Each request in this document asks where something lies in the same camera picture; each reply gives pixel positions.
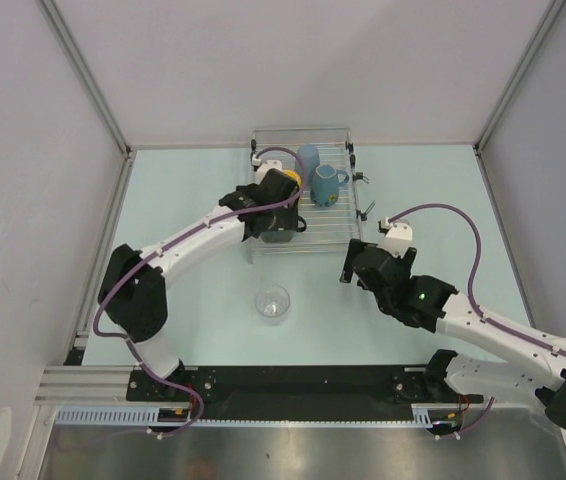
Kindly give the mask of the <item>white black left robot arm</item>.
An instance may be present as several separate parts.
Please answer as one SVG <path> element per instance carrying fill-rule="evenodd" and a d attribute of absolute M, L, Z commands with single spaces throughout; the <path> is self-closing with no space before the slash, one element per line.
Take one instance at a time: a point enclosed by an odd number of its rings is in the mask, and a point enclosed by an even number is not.
<path fill-rule="evenodd" d="M 258 238 L 296 207 L 300 186 L 278 169 L 261 181 L 239 185 L 209 213 L 153 245 L 115 248 L 98 293 L 93 331 L 121 338 L 140 365 L 150 370 L 149 387 L 160 398 L 177 397 L 184 387 L 181 359 L 165 334 L 167 291 L 188 270 L 228 247 Z"/>

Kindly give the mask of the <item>grey ceramic mug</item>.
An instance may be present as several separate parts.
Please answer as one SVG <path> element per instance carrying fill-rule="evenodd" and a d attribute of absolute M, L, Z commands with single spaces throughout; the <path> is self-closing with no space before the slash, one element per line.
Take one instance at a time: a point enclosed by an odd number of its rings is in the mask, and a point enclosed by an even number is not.
<path fill-rule="evenodd" d="M 287 243 L 306 229 L 307 222 L 303 217 L 280 218 L 270 230 L 261 234 L 260 239 L 265 243 Z"/>

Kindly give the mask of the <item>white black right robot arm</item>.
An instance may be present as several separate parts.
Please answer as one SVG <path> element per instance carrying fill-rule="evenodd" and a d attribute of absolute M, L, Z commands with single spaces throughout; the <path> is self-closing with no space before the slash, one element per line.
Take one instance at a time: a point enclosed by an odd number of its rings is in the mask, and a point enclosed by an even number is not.
<path fill-rule="evenodd" d="M 481 366 L 467 356 L 438 351 L 424 376 L 426 393 L 436 401 L 463 393 L 527 404 L 566 430 L 566 337 L 483 311 L 453 285 L 413 274 L 416 253 L 410 247 L 394 256 L 354 239 L 340 280 L 355 281 L 383 314 L 408 327 L 462 340 L 499 359 Z"/>

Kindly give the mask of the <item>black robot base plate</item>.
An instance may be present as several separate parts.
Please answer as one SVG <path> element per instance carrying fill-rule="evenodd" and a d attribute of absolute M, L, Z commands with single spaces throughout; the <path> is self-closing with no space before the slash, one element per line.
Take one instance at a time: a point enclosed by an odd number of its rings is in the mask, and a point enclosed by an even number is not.
<path fill-rule="evenodd" d="M 190 366 L 169 380 L 199 393 L 205 420 L 394 421 L 414 404 L 483 402 L 428 379 L 423 365 Z"/>

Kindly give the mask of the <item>clear octagonal glass cup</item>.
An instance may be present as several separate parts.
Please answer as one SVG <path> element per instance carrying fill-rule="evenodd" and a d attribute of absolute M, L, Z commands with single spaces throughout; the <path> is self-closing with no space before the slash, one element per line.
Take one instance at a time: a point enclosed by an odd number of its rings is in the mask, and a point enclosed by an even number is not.
<path fill-rule="evenodd" d="M 259 318 L 269 326 L 282 325 L 288 316 L 291 298 L 280 285 L 270 285 L 260 290 L 254 298 Z"/>

